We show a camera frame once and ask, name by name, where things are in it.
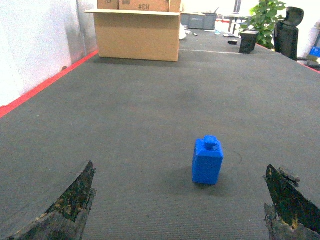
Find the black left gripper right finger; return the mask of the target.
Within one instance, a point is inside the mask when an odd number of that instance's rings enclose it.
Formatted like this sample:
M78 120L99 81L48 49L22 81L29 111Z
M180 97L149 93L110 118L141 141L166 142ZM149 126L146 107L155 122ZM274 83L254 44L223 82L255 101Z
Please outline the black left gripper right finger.
M272 200L264 204L270 240L318 240L320 209L298 191L300 177L269 164L263 176Z

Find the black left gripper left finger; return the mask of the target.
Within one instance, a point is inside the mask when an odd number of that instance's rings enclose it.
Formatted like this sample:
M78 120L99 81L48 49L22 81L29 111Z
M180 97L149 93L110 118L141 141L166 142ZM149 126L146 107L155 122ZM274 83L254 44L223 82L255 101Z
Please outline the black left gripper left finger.
M8 240L81 240L97 191L91 161L65 192L39 217L7 234Z

